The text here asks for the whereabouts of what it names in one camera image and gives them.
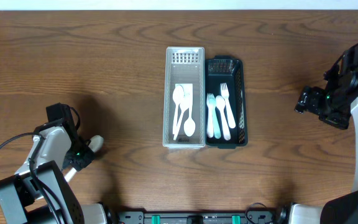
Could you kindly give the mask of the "white plastic utensil handle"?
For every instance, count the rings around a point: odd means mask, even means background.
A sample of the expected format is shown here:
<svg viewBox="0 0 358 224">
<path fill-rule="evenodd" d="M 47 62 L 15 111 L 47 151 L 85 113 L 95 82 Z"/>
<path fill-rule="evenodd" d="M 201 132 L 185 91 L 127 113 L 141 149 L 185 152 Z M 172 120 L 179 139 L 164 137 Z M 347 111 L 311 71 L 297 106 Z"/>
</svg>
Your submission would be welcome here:
<svg viewBox="0 0 358 224">
<path fill-rule="evenodd" d="M 234 129 L 236 127 L 236 122 L 229 102 L 229 90 L 227 87 L 227 83 L 221 83 L 220 87 L 221 87 L 221 96 L 224 98 L 226 104 L 228 125 L 231 129 Z"/>
</svg>

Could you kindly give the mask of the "pale green plastic spoon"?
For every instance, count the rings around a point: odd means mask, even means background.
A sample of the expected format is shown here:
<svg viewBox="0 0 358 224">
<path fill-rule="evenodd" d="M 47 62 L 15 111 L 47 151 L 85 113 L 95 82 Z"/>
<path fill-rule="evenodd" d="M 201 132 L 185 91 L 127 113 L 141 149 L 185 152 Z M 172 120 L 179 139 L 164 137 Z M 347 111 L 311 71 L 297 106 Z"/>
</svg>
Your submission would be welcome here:
<svg viewBox="0 0 358 224">
<path fill-rule="evenodd" d="M 186 97 L 188 103 L 188 119 L 184 123 L 184 132 L 188 137 L 191 137 L 195 132 L 195 122 L 192 118 L 193 111 L 193 96 L 188 95 Z"/>
</svg>

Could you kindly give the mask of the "white plastic spoon long handle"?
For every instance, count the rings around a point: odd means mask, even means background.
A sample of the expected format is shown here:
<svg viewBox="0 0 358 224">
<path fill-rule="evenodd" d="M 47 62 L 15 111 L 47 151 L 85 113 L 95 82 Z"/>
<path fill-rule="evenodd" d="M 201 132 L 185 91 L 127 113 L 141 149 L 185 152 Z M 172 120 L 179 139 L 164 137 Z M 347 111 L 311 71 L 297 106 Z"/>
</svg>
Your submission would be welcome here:
<svg viewBox="0 0 358 224">
<path fill-rule="evenodd" d="M 173 117 L 173 134 L 176 133 L 177 128 L 177 120 L 178 120 L 178 107 L 181 103 L 181 101 L 184 99 L 184 89 L 181 85 L 177 85 L 173 91 L 173 102 L 175 104 L 175 112 Z"/>
</svg>

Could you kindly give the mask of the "white plastic fork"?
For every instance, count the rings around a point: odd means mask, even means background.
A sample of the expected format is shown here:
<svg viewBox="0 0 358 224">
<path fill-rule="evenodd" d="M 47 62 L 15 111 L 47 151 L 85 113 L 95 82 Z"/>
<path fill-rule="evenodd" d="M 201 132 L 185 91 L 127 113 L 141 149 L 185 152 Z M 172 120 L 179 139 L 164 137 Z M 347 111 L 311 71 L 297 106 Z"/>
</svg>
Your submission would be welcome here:
<svg viewBox="0 0 358 224">
<path fill-rule="evenodd" d="M 214 129 L 213 129 L 213 115 L 212 115 L 212 104 L 210 102 L 210 94 L 207 94 L 206 104 L 208 107 L 208 121 L 207 121 L 207 137 L 214 137 Z"/>
</svg>

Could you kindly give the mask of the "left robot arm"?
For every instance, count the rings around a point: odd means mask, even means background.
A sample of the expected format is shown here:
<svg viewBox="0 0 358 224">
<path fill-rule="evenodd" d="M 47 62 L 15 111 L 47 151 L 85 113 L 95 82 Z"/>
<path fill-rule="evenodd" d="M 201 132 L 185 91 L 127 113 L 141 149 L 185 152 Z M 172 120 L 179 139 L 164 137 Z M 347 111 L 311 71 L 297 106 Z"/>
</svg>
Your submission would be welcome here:
<svg viewBox="0 0 358 224">
<path fill-rule="evenodd" d="M 7 223 L 112 223 L 108 207 L 81 205 L 69 181 L 87 167 L 103 146 L 95 135 L 78 134 L 77 111 L 57 103 L 46 108 L 48 121 L 29 135 L 33 146 L 14 175 L 0 180 L 0 206 Z"/>
</svg>

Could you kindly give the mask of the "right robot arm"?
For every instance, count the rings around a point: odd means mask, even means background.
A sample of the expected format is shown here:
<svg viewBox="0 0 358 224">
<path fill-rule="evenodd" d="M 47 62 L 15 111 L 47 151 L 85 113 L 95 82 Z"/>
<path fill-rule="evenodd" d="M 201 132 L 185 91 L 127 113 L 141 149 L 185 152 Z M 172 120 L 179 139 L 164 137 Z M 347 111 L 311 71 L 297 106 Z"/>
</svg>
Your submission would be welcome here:
<svg viewBox="0 0 358 224">
<path fill-rule="evenodd" d="M 356 168 L 352 190 L 323 207 L 292 203 L 281 209 L 275 223 L 358 223 L 358 44 L 344 51 L 324 73 L 324 79 L 324 88 L 304 87 L 295 111 L 316 114 L 320 121 L 338 129 L 354 123 Z"/>
</svg>

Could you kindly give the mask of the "white spoon in black basket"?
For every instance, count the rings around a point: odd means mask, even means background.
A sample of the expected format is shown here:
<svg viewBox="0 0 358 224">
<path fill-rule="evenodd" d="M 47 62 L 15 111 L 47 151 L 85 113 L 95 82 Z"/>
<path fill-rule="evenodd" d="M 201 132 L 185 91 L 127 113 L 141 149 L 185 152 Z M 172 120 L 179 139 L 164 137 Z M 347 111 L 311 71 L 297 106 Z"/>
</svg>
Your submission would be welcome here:
<svg viewBox="0 0 358 224">
<path fill-rule="evenodd" d="M 230 140 L 231 139 L 231 134 L 229 131 L 229 126 L 227 123 L 227 119 L 226 119 L 226 115 L 224 113 L 224 109 L 225 109 L 226 103 L 224 98 L 221 95 L 218 95 L 216 97 L 216 107 L 218 108 L 220 115 L 221 115 L 221 124 L 222 124 L 222 129 L 223 129 L 223 138 L 225 140 Z"/>
</svg>

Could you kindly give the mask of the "clear perforated plastic basket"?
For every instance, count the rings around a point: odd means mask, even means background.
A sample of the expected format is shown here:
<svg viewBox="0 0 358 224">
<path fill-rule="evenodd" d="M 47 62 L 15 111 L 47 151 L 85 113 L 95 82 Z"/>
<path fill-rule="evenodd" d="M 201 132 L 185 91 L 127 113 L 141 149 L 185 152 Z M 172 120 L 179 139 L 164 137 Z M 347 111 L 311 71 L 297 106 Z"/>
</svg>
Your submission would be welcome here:
<svg viewBox="0 0 358 224">
<path fill-rule="evenodd" d="M 173 117 L 175 104 L 173 91 L 177 85 L 186 95 L 193 96 L 192 118 L 195 132 L 188 137 L 184 123 L 188 119 L 188 109 L 183 115 L 177 140 L 173 140 Z M 205 131 L 205 78 L 203 47 L 168 47 L 165 61 L 165 91 L 163 107 L 162 145 L 168 149 L 201 149 L 206 144 Z"/>
</svg>

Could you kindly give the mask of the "black perforated plastic basket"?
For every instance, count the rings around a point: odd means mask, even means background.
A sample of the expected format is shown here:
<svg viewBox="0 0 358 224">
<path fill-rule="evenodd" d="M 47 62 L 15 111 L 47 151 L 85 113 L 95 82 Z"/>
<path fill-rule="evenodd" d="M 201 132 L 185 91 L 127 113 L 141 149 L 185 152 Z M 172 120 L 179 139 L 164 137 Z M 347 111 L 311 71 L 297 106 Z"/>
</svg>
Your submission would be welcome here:
<svg viewBox="0 0 358 224">
<path fill-rule="evenodd" d="M 246 96 L 244 91 L 244 74 L 241 60 L 227 55 L 217 55 L 205 61 L 205 92 L 212 93 L 216 98 L 221 95 L 221 83 L 227 83 L 229 102 L 236 122 L 236 127 L 229 131 L 230 140 L 223 138 L 221 115 L 216 107 L 216 115 L 221 130 L 221 138 L 207 137 L 208 107 L 206 105 L 206 144 L 220 149 L 234 149 L 248 143 Z"/>
</svg>

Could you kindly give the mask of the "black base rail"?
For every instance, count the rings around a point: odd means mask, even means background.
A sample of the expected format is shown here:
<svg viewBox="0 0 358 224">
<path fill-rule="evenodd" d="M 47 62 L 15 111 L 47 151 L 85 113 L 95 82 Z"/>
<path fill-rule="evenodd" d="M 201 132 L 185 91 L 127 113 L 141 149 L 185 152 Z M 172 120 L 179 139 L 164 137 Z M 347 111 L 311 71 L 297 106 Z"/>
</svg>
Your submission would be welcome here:
<svg viewBox="0 0 358 224">
<path fill-rule="evenodd" d="M 117 224 L 270 224 L 288 223 L 290 206 L 277 209 L 253 203 L 244 211 L 147 212 L 122 210 L 110 212 L 108 218 Z"/>
</svg>

